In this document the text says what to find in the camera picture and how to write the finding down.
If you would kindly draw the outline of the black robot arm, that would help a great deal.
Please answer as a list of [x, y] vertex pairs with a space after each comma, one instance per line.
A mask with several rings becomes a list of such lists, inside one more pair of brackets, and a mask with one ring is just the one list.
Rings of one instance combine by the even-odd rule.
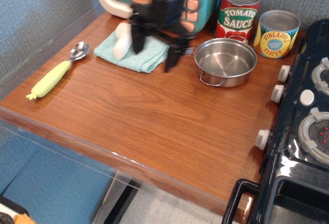
[[189, 43], [195, 34], [181, 23], [185, 0], [151, 0], [149, 5], [133, 4], [130, 18], [133, 50], [144, 48], [145, 37], [153, 36], [169, 45], [165, 72], [175, 67], [182, 55], [192, 48]]

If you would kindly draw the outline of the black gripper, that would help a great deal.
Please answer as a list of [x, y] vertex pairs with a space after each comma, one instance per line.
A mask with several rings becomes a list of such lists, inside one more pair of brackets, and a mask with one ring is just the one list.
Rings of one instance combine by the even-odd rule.
[[149, 5], [133, 4], [131, 34], [133, 50], [140, 53], [146, 36], [153, 35], [169, 44], [165, 72], [175, 67], [182, 56], [190, 55], [189, 40], [194, 34], [180, 21], [185, 0], [152, 0]]

